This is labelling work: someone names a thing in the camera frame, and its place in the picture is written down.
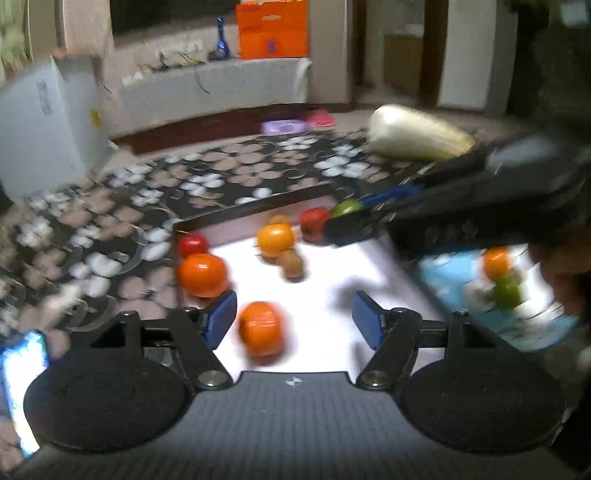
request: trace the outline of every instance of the blue vase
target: blue vase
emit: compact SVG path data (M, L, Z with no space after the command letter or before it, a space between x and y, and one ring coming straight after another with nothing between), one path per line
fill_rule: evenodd
M217 18L217 57L220 60L227 60L230 58L230 47L228 46L228 42L223 35L223 18Z

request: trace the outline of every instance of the phone screen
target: phone screen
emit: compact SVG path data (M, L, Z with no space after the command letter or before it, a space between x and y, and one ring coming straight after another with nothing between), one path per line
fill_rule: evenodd
M22 402L29 385L48 365L45 338L40 332L26 333L21 343L2 353L4 390L24 456L35 453L39 445L25 418Z

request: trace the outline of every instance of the orange box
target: orange box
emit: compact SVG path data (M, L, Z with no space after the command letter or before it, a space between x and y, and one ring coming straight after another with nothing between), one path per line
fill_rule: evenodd
M308 0L236 6L243 60L308 56Z

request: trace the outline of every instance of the tangerine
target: tangerine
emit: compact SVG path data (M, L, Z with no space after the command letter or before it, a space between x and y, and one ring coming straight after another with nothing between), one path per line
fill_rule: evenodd
M286 223L264 226L258 231L256 240L262 254L270 258L278 257L280 253L293 247L296 242L291 227Z
M283 318L271 303L252 302L238 321L238 334L248 355L271 356L283 350Z
M193 254L179 266L178 281L191 295L211 299L228 287L228 269L215 255Z
M509 249L491 248L482 256L482 270L491 281L504 277L511 272Z

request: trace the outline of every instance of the floral tablecloth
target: floral tablecloth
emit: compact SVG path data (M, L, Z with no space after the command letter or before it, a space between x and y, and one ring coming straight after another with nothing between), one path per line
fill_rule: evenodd
M170 235L181 219L331 180L343 198L415 173L362 150L364 132L258 137L118 170L30 198L0 283L0 334L42 329L52 356L69 333L121 310L161 318L176 306Z

